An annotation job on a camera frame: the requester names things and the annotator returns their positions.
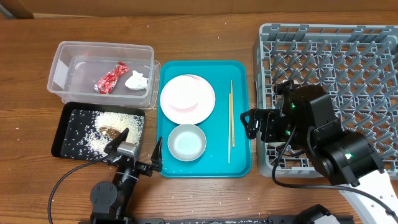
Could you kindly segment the grey bowl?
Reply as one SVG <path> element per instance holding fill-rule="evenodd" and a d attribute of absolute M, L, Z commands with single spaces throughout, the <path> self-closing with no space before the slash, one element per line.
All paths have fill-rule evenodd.
<path fill-rule="evenodd" d="M 167 145 L 174 158 L 183 162 L 191 162 L 204 153 L 206 136 L 196 125 L 181 124 L 171 131 Z"/>

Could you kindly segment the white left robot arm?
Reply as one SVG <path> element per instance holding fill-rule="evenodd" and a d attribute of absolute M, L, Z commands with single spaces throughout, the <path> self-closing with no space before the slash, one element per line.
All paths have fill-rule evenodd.
<path fill-rule="evenodd" d="M 126 209 L 139 177 L 162 171 L 162 138 L 157 141 L 148 164 L 139 161 L 140 147 L 126 141 L 128 133 L 126 128 L 105 146 L 106 161 L 116 167 L 116 172 L 112 181 L 98 182 L 92 188 L 90 223 L 134 223 L 126 215 Z"/>

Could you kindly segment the red snack wrapper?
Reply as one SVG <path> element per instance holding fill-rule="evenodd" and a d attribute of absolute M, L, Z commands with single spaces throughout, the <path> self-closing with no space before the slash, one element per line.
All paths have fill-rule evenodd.
<path fill-rule="evenodd" d="M 94 90 L 100 94 L 110 94 L 116 86 L 118 79 L 128 71 L 129 68 L 126 64 L 118 62 L 113 70 L 100 78 L 94 85 Z"/>

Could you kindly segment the white napkin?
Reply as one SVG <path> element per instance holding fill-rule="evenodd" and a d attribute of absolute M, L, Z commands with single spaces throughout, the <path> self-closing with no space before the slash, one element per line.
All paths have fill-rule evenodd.
<path fill-rule="evenodd" d="M 143 73 L 133 70 L 132 75 L 126 80 L 125 86 L 130 90 L 146 89 L 148 86 L 148 78 L 144 77 Z"/>

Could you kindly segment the rice and food leftovers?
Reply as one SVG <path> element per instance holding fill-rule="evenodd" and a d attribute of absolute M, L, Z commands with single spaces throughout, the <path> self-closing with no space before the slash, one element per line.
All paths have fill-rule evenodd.
<path fill-rule="evenodd" d="M 144 117 L 141 115 L 73 110 L 70 116 L 60 155 L 84 161 L 97 160 L 106 155 L 108 143 L 126 128 L 126 141 L 140 145 Z"/>

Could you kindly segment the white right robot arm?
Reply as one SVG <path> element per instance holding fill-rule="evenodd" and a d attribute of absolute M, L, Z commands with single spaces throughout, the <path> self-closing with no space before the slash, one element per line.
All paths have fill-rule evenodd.
<path fill-rule="evenodd" d="M 338 190 L 363 223 L 397 223 L 397 195 L 375 147 L 365 135 L 341 127 L 329 94 L 317 85 L 292 82 L 276 84 L 282 96 L 277 109 L 251 109 L 240 115 L 248 139 L 281 150 L 271 177 L 291 189 Z M 276 170 L 288 147 L 298 149 L 327 185 L 288 184 L 276 178 Z"/>

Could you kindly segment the pink large plate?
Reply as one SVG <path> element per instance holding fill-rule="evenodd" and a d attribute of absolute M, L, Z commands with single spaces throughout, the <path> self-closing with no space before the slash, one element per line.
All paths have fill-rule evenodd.
<path fill-rule="evenodd" d="M 212 113 L 216 97 L 215 91 L 213 87 L 210 85 L 208 81 L 204 78 L 199 77 L 198 75 L 185 74 L 194 78 L 199 86 L 198 92 L 198 103 L 189 109 L 186 110 L 178 110 L 171 106 L 169 106 L 164 100 L 162 93 L 164 92 L 164 88 L 160 94 L 160 107 L 163 114 L 172 122 L 177 124 L 198 124 L 202 121 L 206 120 L 207 117 Z"/>

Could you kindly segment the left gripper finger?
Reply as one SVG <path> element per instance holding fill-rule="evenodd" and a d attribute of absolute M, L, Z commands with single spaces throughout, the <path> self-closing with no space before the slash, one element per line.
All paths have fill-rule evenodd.
<path fill-rule="evenodd" d="M 156 172 L 162 171 L 162 137 L 159 138 L 151 156 L 151 167 Z"/>
<path fill-rule="evenodd" d="M 109 142 L 104 149 L 104 152 L 110 154 L 111 152 L 116 152 L 119 145 L 127 139 L 129 129 L 126 128 L 119 136 Z"/>

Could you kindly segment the wooden chopstick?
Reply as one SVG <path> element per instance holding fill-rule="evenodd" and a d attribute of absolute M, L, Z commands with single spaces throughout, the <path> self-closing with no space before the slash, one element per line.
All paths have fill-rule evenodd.
<path fill-rule="evenodd" d="M 228 95 L 228 163 L 231 161 L 231 94 Z"/>
<path fill-rule="evenodd" d="M 234 98 L 233 98 L 233 81 L 230 83 L 231 93 L 231 138 L 232 138 L 232 147 L 235 147 L 235 131 L 234 131 Z"/>

